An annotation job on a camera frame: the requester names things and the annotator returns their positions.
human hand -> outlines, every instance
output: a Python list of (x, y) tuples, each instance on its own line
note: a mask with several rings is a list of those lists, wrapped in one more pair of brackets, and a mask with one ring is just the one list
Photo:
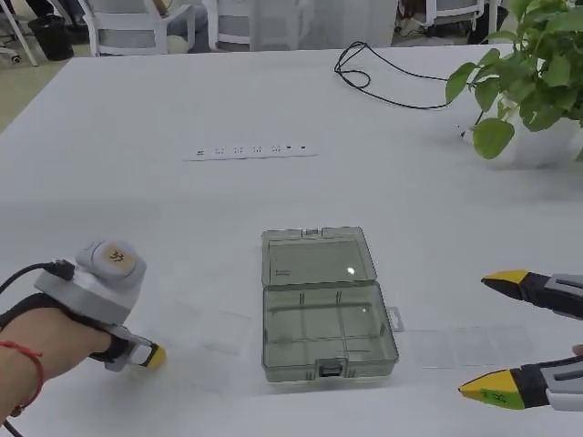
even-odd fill
[[(73, 369), (94, 352), (106, 351), (111, 337), (72, 321), (56, 308), (28, 310), (11, 320), (1, 331), (0, 341), (12, 341), (39, 353), (45, 381)], [(19, 405), (33, 399), (38, 372), (29, 358), (0, 346), (0, 423)]]
[(111, 343), (106, 332), (72, 321), (56, 308), (39, 308), (19, 315), (0, 331), (0, 341), (13, 341), (42, 353), (46, 379), (73, 369), (94, 352)]

red bracelet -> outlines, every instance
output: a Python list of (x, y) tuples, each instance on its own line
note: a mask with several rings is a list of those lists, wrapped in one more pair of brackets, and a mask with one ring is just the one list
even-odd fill
[(35, 399), (40, 394), (40, 391), (43, 389), (43, 384), (45, 383), (45, 369), (43, 368), (43, 364), (39, 360), (39, 357), (42, 357), (43, 354), (32, 352), (30, 349), (25, 348), (24, 346), (21, 346), (19, 344), (16, 344), (13, 341), (0, 341), (0, 346), (19, 351), (20, 353), (28, 357), (30, 360), (32, 360), (36, 367), (36, 373), (38, 378), (36, 379), (35, 394), (33, 394), (33, 397), (30, 398), (30, 400), (27, 403), (23, 403), (15, 407), (15, 409), (12, 411), (11, 416), (17, 417), (28, 405), (35, 401)]

black wire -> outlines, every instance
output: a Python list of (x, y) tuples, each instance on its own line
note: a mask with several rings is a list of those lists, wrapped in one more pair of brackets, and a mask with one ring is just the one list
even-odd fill
[(6, 290), (8, 287), (10, 287), (15, 280), (17, 280), (21, 276), (25, 275), (26, 273), (33, 271), (33, 270), (47, 269), (47, 268), (50, 268), (51, 266), (52, 266), (52, 264), (49, 262), (40, 262), (38, 264), (31, 264), (28, 267), (24, 267), (23, 269), (20, 269), (17, 273), (15, 273), (10, 278), (5, 280), (4, 284), (0, 285), (0, 294), (2, 294), (4, 292), (4, 290)]
[(22, 435), (20, 432), (18, 432), (18, 430), (12, 426), (12, 423), (10, 423), (9, 421), (4, 421), (4, 427), (8, 430), (8, 432), (10, 432), (14, 437), (25, 437), (24, 435)]
[[(45, 269), (50, 266), (51, 266), (50, 263), (42, 262), (39, 264), (32, 264), (28, 267), (20, 269), (17, 273), (12, 275), (10, 278), (5, 280), (5, 282), (2, 285), (0, 285), (0, 294), (2, 294), (8, 287), (10, 287), (10, 285), (12, 285), (12, 283), (15, 280), (17, 280), (21, 276), (24, 276), (26, 273), (31, 272), (33, 270)], [(18, 430), (14, 426), (12, 426), (12, 424), (9, 421), (4, 421), (4, 426), (8, 430), (8, 432), (10, 432), (14, 437), (24, 437), (20, 432), (18, 432)]]
[[(430, 80), (438, 80), (440, 82), (447, 82), (447, 79), (443, 78), (443, 77), (436, 77), (436, 76), (428, 76), (428, 75), (419, 75), (417, 73), (412, 73), (410, 71), (405, 70), (404, 68), (401, 68), (399, 66), (396, 66), (394, 63), (392, 63), (391, 61), (389, 61), (388, 59), (382, 57), (381, 55), (379, 55), (378, 53), (376, 53), (374, 51), (373, 48), (371, 48), (368, 44), (362, 42), (362, 41), (355, 41), (352, 44), (350, 44), (348, 46), (348, 48), (346, 48), (338, 57), (338, 60), (336, 61), (336, 65), (334, 66), (334, 73), (336, 73), (343, 81), (345, 84), (347, 84), (350, 88), (354, 88), (358, 91), (360, 91), (363, 94), (366, 94), (367, 96), (370, 97), (374, 97), (378, 100), (381, 100), (385, 103), (390, 103), (391, 105), (396, 105), (398, 107), (406, 107), (409, 109), (439, 109), (441, 107), (447, 107), (449, 106), (449, 103), (443, 103), (442, 105), (433, 105), (433, 106), (429, 106), (429, 107), (418, 107), (415, 105), (408, 105), (406, 103), (400, 103), (400, 102), (395, 102), (394, 100), (391, 100), (390, 98), (386, 98), (386, 97), (382, 97), (382, 96), (378, 96), (374, 93), (371, 93), (370, 91), (367, 91), (366, 88), (371, 85), (371, 83), (373, 82), (371, 75), (369, 75), (368, 73), (362, 71), (362, 70), (356, 70), (356, 69), (343, 69), (343, 67), (346, 65), (346, 63), (348, 63), (352, 58), (354, 58), (355, 56), (359, 55), (364, 49), (367, 49), (369, 52), (371, 52), (373, 55), (375, 55), (376, 57), (378, 57), (379, 59), (381, 59), (383, 62), (385, 62), (386, 64), (388, 64), (389, 66), (391, 66), (392, 68), (394, 68), (397, 71), (400, 71), (401, 73), (405, 73), (408, 76), (413, 76), (413, 77), (418, 77), (420, 79), (430, 79)], [(364, 77), (365, 79), (365, 83), (364, 85), (357, 85), (355, 84), (351, 79), (348, 78), (348, 75), (360, 75), (362, 77)]]

power strip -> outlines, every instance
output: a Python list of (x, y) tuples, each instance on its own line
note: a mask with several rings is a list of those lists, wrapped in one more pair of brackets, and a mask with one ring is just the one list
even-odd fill
[(197, 150), (187, 161), (211, 161), (225, 159), (315, 157), (318, 151), (312, 146), (234, 146), (208, 147)]

clear plastic box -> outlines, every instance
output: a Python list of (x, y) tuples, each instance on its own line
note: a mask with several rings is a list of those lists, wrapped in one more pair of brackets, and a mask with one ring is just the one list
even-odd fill
[(266, 231), (262, 251), (268, 381), (391, 373), (399, 355), (360, 228)]

